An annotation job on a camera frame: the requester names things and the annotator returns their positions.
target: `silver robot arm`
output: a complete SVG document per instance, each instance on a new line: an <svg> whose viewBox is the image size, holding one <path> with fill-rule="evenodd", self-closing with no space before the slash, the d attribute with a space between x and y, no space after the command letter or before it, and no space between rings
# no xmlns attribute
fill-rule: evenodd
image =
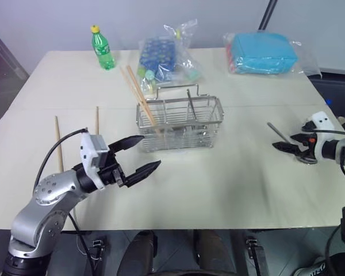
<svg viewBox="0 0 345 276"><path fill-rule="evenodd" d="M345 134L335 131L334 125L324 112L318 112L308 118L302 131L291 138L308 149L301 151L297 144L289 141L277 142L273 146L289 154L293 154L298 160L307 164L316 164L319 161L331 159L340 165L345 175L345 139L336 140L335 134ZM341 234L345 243L345 207L342 210Z"/></svg>
<svg viewBox="0 0 345 276"><path fill-rule="evenodd" d="M90 193L106 185L131 187L148 177L160 161L144 165L128 177L115 153L136 145L143 136L130 136L106 146L102 136L82 134L82 163L42 179L32 199L15 217L3 276L45 276L51 253L69 212Z"/></svg>

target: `metal pole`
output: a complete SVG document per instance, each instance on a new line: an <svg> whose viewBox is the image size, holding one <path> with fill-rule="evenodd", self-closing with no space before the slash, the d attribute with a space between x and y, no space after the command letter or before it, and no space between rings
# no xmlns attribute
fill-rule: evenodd
<svg viewBox="0 0 345 276"><path fill-rule="evenodd" d="M262 17L262 21L259 24L259 30L265 30L267 28L267 24L270 21L270 18L272 16L272 12L274 11L277 4L277 0L270 0L269 4L267 5L265 14Z"/></svg>

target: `table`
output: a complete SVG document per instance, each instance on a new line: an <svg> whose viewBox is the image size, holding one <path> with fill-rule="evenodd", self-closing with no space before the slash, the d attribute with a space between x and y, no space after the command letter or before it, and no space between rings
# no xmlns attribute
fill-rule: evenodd
<svg viewBox="0 0 345 276"><path fill-rule="evenodd" d="M345 206L345 178L339 167L330 160L304 165L275 150L271 144L280 138L266 125L272 122L285 135L292 135L309 115L323 110L342 130L335 116L305 76L228 75L225 63L217 63L219 52L224 54L223 49L192 51L208 72L202 92L211 87L210 79L221 87L211 93L220 97L225 111L216 145L150 154L139 147L119 152L117 160L126 175L154 160L162 164L132 188L108 186L78 204L81 229L290 228L339 223ZM135 66L136 62L135 51L120 53L119 64ZM99 70L91 52L50 52L41 61L0 120L0 228L9 229L31 197L40 163L55 142L55 115L62 135L82 127L93 132L98 105L99 131L107 143L137 133L135 99L119 74L118 68ZM294 87L303 89L296 94ZM262 93L254 91L259 88ZM64 142L65 169L80 162L79 144L80 137ZM57 171L54 154L43 176ZM64 229L72 226L67 222Z"/></svg>

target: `basket handle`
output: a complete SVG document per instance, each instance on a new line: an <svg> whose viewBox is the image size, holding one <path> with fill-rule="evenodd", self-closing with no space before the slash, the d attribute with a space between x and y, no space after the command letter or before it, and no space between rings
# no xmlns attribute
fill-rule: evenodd
<svg viewBox="0 0 345 276"><path fill-rule="evenodd" d="M200 94L200 86L198 83L194 83L192 85L175 85L175 86L162 86L162 87L157 87L156 89L156 98L149 98L149 99L145 99L147 102L148 101L154 101L157 100L159 98L159 91L163 90L163 89L173 89L173 88L182 88L182 87L196 87L196 91L197 91L197 96L198 97L205 97L205 96L209 96L209 94Z"/></svg>

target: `plastic bag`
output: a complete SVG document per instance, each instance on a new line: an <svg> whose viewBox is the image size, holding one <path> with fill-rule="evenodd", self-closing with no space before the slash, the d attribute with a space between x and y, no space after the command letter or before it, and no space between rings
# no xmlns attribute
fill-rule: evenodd
<svg viewBox="0 0 345 276"><path fill-rule="evenodd" d="M201 77L200 65L187 51L197 20L177 28L164 25L168 36L153 37L140 43L137 74L142 92L153 94L163 86L194 83Z"/></svg>
<svg viewBox="0 0 345 276"><path fill-rule="evenodd" d="M237 74L321 75L316 59L298 41L269 32L224 36L228 71Z"/></svg>

